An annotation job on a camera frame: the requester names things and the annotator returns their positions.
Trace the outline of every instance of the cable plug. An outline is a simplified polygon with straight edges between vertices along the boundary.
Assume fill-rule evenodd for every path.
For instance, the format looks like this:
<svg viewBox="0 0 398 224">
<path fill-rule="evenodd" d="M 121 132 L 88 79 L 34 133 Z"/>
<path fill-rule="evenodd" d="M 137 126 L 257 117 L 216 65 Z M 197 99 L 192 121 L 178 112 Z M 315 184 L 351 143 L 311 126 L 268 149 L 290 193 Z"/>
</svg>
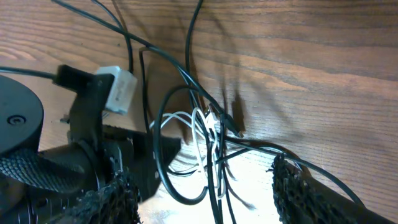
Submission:
<svg viewBox="0 0 398 224">
<path fill-rule="evenodd" d="M 216 131 L 216 125 L 220 123 L 220 121 L 217 118 L 216 113 L 214 112 L 210 112 L 207 116 L 206 116 L 206 126 L 209 127 L 209 129 L 213 129 L 214 131 Z"/>
<path fill-rule="evenodd" d="M 236 137 L 243 138 L 243 133 L 241 132 L 241 129 L 236 125 L 234 119 L 232 118 L 231 115 L 229 114 L 223 114 L 221 115 L 224 125 L 226 128 L 228 128 Z"/>
<path fill-rule="evenodd" d="M 112 74 L 114 76 L 105 108 L 115 113 L 127 114 L 130 102 L 136 91 L 137 78 L 129 71 L 122 70 L 118 66 L 100 67 L 96 74 Z"/>
</svg>

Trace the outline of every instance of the black plastic mount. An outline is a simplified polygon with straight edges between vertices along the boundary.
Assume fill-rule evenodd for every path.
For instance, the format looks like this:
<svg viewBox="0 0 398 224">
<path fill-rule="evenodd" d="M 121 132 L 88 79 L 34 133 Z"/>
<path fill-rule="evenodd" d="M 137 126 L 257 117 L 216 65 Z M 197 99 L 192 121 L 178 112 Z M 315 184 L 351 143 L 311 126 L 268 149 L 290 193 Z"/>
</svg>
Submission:
<svg viewBox="0 0 398 224">
<path fill-rule="evenodd" d="M 68 65 L 58 68 L 53 82 L 77 93 L 70 108 L 70 137 L 73 142 L 84 141 L 95 151 L 103 142 L 102 111 L 105 109 L 114 76 L 93 75 Z"/>
</svg>

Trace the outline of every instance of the braided cable sleeve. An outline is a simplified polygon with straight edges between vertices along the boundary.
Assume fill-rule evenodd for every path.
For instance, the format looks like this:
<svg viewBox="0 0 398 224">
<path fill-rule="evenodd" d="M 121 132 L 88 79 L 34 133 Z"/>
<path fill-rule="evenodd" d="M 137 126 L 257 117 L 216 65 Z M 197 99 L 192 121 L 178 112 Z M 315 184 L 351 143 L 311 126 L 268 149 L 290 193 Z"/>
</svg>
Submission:
<svg viewBox="0 0 398 224">
<path fill-rule="evenodd" d="M 18 149 L 0 157 L 0 172 L 27 185 L 60 193 L 78 190 L 84 180 L 80 167 L 57 164 L 31 149 Z"/>
<path fill-rule="evenodd" d="M 134 176 L 117 172 L 114 179 L 98 191 L 89 191 L 79 204 L 60 214 L 51 224 L 142 224 L 138 214 L 139 190 Z"/>
<path fill-rule="evenodd" d="M 279 221 L 283 224 L 357 223 L 341 207 L 328 201 L 321 192 L 303 180 L 302 173 L 295 174 L 287 166 L 283 154 L 276 156 L 272 163 L 272 188 Z"/>
</svg>

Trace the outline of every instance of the wooden surface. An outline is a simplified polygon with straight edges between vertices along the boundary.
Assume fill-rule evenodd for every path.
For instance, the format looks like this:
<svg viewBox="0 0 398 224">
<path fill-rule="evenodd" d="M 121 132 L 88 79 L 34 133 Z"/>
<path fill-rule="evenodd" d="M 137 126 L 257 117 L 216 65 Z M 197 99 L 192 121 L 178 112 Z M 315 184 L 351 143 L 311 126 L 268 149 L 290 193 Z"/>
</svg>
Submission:
<svg viewBox="0 0 398 224">
<path fill-rule="evenodd" d="M 110 18 L 89 0 L 68 1 Z M 113 9 L 110 1 L 104 3 Z M 194 0 L 116 0 L 130 32 L 183 61 Z M 240 124 L 245 137 L 281 144 L 335 174 L 380 215 L 398 222 L 398 6 L 397 1 L 205 1 L 192 40 L 192 64 L 200 83 Z M 62 9 L 49 0 L 0 1 L 0 65 L 54 72 L 68 65 L 94 72 L 127 67 L 121 35 Z M 136 75 L 140 77 L 133 42 Z M 146 54 L 149 101 L 156 112 L 165 92 L 182 83 L 171 65 Z M 65 144 L 74 94 L 39 78 L 10 75 L 34 90 L 45 108 L 40 149 Z M 137 90 L 128 116 L 106 123 L 144 130 Z M 170 111 L 187 110 L 187 97 Z M 172 124 L 165 134 L 188 146 L 176 169 L 193 164 L 189 130 Z M 278 223 L 272 199 L 271 157 L 255 152 L 230 161 L 238 223 Z M 336 188 L 324 177 L 319 180 Z M 198 176 L 172 178 L 194 197 Z M 210 202 L 188 207 L 163 186 L 141 208 L 144 223 L 213 223 Z M 227 209 L 224 218 L 231 223 Z"/>
</svg>

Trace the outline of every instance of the white plug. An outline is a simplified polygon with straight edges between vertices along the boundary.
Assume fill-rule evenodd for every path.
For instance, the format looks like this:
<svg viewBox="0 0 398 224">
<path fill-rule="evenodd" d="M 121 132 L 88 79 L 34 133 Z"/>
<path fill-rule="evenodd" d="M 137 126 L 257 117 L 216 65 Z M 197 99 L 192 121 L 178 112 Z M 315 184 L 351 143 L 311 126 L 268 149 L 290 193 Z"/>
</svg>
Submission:
<svg viewBox="0 0 398 224">
<path fill-rule="evenodd" d="M 220 121 L 217 118 L 216 113 L 214 112 L 210 112 L 207 116 L 206 116 L 206 126 L 209 127 L 209 129 L 213 129 L 214 131 L 216 131 L 216 124 L 220 123 Z"/>
<path fill-rule="evenodd" d="M 115 113 L 127 114 L 132 97 L 136 91 L 137 78 L 119 66 L 101 67 L 97 70 L 96 74 L 112 74 L 114 76 L 105 108 Z"/>
</svg>

